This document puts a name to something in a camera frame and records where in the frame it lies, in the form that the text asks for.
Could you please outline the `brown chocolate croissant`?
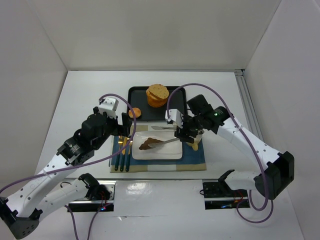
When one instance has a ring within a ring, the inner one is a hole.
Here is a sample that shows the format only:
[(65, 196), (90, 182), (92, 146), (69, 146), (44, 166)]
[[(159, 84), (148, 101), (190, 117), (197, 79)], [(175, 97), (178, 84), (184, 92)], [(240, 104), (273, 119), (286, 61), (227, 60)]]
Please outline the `brown chocolate croissant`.
[(145, 150), (149, 150), (152, 149), (152, 147), (150, 145), (152, 144), (158, 144), (158, 143), (162, 143), (162, 140), (156, 139), (156, 138), (147, 138), (147, 140), (145, 140), (140, 147), (138, 148), (141, 151), (145, 151)]

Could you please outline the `metal serving tongs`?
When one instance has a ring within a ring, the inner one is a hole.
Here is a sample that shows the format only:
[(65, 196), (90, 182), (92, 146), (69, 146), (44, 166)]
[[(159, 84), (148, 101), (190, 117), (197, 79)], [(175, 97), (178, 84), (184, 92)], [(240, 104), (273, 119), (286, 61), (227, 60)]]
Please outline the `metal serving tongs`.
[[(157, 131), (159, 131), (159, 130), (176, 130), (177, 128), (175, 127), (175, 126), (151, 126), (151, 128), (153, 129), (153, 130), (157, 130)], [(165, 144), (169, 144), (169, 143), (173, 143), (173, 142), (176, 142), (176, 141), (179, 141), (179, 139), (178, 138), (172, 138), (172, 139), (169, 139), (169, 140), (166, 140), (166, 141), (162, 141), (162, 142), (156, 142), (156, 143), (150, 143), (150, 144), (148, 144), (148, 146), (150, 147), (150, 148), (157, 148), (157, 147), (159, 147), (159, 146), (162, 146), (162, 145), (165, 145)]]

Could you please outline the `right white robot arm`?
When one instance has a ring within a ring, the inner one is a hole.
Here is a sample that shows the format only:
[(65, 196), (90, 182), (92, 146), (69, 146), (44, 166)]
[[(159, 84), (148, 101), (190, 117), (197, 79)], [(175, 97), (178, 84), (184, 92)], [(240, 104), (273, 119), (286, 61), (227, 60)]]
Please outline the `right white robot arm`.
[(187, 102), (192, 115), (169, 109), (166, 120), (176, 124), (174, 133), (180, 141), (193, 143), (202, 130), (224, 138), (236, 147), (256, 167), (255, 171), (225, 172), (218, 181), (230, 190), (257, 190), (274, 200), (293, 180), (295, 159), (288, 151), (281, 153), (264, 143), (236, 119), (232, 113), (219, 106), (213, 108), (200, 94)]

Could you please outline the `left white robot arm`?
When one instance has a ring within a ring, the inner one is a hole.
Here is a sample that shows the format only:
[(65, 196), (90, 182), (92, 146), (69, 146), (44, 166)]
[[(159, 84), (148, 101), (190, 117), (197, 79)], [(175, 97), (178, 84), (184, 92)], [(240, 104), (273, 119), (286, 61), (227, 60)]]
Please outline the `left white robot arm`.
[(47, 215), (70, 202), (81, 198), (95, 200), (107, 192), (89, 173), (59, 190), (53, 189), (76, 169), (88, 166), (87, 160), (110, 136), (130, 135), (131, 129), (137, 126), (136, 121), (130, 120), (126, 113), (121, 117), (122, 124), (119, 124), (117, 117), (105, 112), (91, 114), (37, 175), (25, 178), (25, 186), (0, 199), (0, 218), (15, 239), (30, 235)]

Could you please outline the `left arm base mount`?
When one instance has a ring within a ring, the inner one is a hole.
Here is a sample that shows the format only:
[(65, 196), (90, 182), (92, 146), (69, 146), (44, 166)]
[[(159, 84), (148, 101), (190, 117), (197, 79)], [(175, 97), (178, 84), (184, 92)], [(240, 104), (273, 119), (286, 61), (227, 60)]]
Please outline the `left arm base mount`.
[(116, 182), (101, 180), (99, 190), (89, 198), (83, 197), (68, 204), (68, 207), (75, 213), (93, 213), (114, 211), (114, 197)]

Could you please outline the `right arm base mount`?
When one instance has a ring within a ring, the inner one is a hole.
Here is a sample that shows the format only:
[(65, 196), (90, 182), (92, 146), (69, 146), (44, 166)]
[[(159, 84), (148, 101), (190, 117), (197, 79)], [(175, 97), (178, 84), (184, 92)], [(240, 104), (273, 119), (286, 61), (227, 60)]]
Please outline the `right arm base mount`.
[(231, 190), (218, 181), (203, 181), (199, 194), (204, 197), (206, 210), (250, 208), (248, 192), (244, 189)]

